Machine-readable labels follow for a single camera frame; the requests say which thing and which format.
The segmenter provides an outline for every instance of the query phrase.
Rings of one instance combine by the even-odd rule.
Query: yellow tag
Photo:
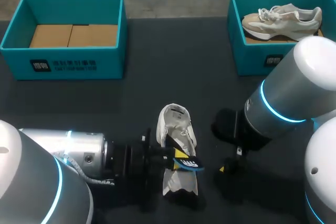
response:
[[[187,154],[185,154],[184,152],[181,152],[176,148],[174,148],[174,149],[175,149],[175,157],[176,158],[181,158],[181,157],[189,158],[189,156]]]

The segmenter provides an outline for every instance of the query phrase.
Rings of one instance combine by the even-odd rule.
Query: teal box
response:
[[[37,25],[63,24],[118,25],[116,46],[29,48]],[[17,80],[121,79],[126,41],[123,0],[21,0],[0,50]]]
[[[274,67],[267,67],[266,60],[281,59],[296,43],[247,44],[241,20],[258,9],[270,10],[275,5],[292,3],[300,9],[322,9],[321,30],[324,37],[336,41],[336,2],[335,0],[230,0],[228,9],[228,32],[240,76],[269,74]]]

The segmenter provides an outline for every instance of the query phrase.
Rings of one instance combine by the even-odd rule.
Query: brown cardboard insert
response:
[[[38,25],[30,47],[114,47],[117,25]]]
[[[72,25],[38,25],[30,47],[67,47]]]
[[[278,35],[274,36],[270,40],[258,40],[257,38],[251,36],[247,32],[244,32],[246,43],[248,44],[267,44],[267,43],[295,43],[297,41],[291,40],[290,38],[283,36],[283,35]],[[323,37],[323,33],[321,29],[318,30],[318,36]]]

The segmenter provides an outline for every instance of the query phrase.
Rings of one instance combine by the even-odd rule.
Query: shoe box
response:
[[[21,0],[0,45],[17,80],[121,79],[123,0]]]
[[[239,76],[267,75],[297,43],[285,36],[268,41],[252,38],[244,33],[242,19],[258,9],[294,4],[300,9],[322,9],[322,25],[316,36],[336,41],[335,0],[230,0],[227,25],[237,72]]]

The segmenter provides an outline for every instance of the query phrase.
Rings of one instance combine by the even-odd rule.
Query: white sneaker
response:
[[[243,29],[262,40],[285,35],[302,40],[317,32],[322,22],[322,10],[299,9],[292,4],[274,6],[271,10],[259,9],[259,13],[246,15],[241,22]]]
[[[196,156],[196,137],[186,108],[174,103],[165,106],[157,124],[156,140],[161,147],[173,147],[172,145],[178,144],[187,155]],[[167,135],[175,142],[166,142]],[[180,189],[193,191],[198,195],[196,173],[166,169],[163,177],[163,195]]]

